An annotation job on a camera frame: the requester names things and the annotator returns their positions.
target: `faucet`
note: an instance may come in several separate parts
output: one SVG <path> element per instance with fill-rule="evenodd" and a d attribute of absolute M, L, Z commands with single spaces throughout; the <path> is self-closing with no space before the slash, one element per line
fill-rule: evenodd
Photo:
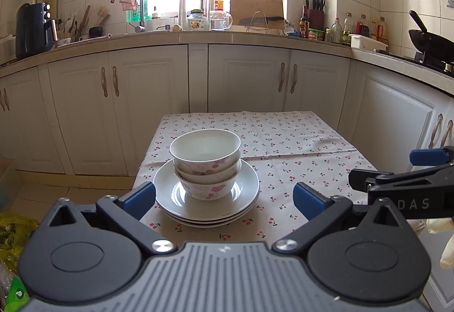
<path fill-rule="evenodd" d="M 129 23 L 129 25 L 134 27 L 136 33 L 142 33 L 145 31 L 145 15 L 144 15 L 144 0 L 140 0 L 140 23 L 135 26 L 134 24 Z"/>

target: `glass pitcher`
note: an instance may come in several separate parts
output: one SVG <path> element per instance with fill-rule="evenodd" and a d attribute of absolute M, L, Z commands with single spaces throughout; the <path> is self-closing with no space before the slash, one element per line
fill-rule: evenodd
<path fill-rule="evenodd" d="M 210 11 L 210 30 L 228 30 L 232 27 L 232 23 L 232 15 L 227 11 Z"/>

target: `frying pan handle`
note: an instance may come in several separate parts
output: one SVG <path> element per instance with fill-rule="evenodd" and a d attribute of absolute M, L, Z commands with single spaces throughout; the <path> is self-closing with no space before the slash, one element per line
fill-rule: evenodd
<path fill-rule="evenodd" d="M 410 10 L 410 16 L 413 18 L 415 21 L 416 25 L 424 32 L 427 33 L 427 28 L 425 27 L 423 21 L 419 17 L 419 15 L 416 13 L 416 11 Z"/>

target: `cherry print tablecloth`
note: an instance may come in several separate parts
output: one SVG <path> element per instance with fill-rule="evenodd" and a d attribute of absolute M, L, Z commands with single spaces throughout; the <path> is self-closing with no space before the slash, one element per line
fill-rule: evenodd
<path fill-rule="evenodd" d="M 298 181 L 327 197 L 341 194 L 353 203 L 367 201 L 365 193 L 350 188 L 348 173 L 353 168 L 374 169 L 372 165 L 313 112 L 297 111 L 164 116 L 134 187 L 152 181 L 157 170 L 172 158 L 169 146 L 174 139 L 202 128 L 226 129 L 241 138 L 241 157 L 256 170 L 260 194 L 245 216 L 229 225 L 208 229 L 179 224 L 155 203 L 141 221 L 178 245 L 186 240 L 274 243 L 307 222 L 293 205 L 293 187 Z"/>

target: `cabinet handle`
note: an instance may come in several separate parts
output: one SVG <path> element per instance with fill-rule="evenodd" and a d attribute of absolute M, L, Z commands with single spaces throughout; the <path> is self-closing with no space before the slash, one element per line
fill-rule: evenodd
<path fill-rule="evenodd" d="M 434 146 L 435 135 L 437 134 L 438 127 L 440 126 L 442 121 L 443 121 L 443 114 L 440 114 L 440 115 L 438 115 L 437 124 L 435 125 L 434 130 L 432 131 L 432 137 L 430 138 L 430 143 L 428 144 L 429 148 L 432 148 Z"/>
<path fill-rule="evenodd" d="M 10 110 L 10 104 L 8 103 L 8 97 L 6 96 L 6 89 L 3 88 L 3 93 L 5 95 L 5 104 L 6 104 L 6 108 L 8 109 L 8 111 Z"/>
<path fill-rule="evenodd" d="M 281 64 L 281 83 L 279 84 L 278 92 L 282 92 L 282 86 L 284 85 L 284 79 L 285 79 L 285 63 Z"/>
<path fill-rule="evenodd" d="M 101 85 L 103 86 L 104 97 L 107 97 L 106 69 L 104 68 L 104 66 L 101 68 Z"/>
<path fill-rule="evenodd" d="M 113 82 L 114 82 L 114 88 L 115 88 L 115 95 L 118 97 L 120 95 L 120 92 L 118 92 L 117 67 L 114 66 L 112 68 L 112 70 L 113 70 Z"/>
<path fill-rule="evenodd" d="M 295 91 L 295 85 L 297 85 L 298 81 L 298 65 L 294 64 L 293 65 L 293 84 L 291 85 L 290 93 L 293 93 Z"/>
<path fill-rule="evenodd" d="M 3 108 L 3 111 L 5 110 L 5 105 L 3 104 L 3 98 L 1 97 L 1 90 L 0 90 L 0 105 Z"/>
<path fill-rule="evenodd" d="M 452 128 L 453 128 L 453 120 L 450 120 L 450 121 L 448 121 L 448 128 L 444 132 L 443 138 L 441 138 L 440 148 L 444 147 L 444 144 L 446 143 L 446 138 L 448 138 L 448 134 L 449 134 L 449 132 L 451 131 Z"/>

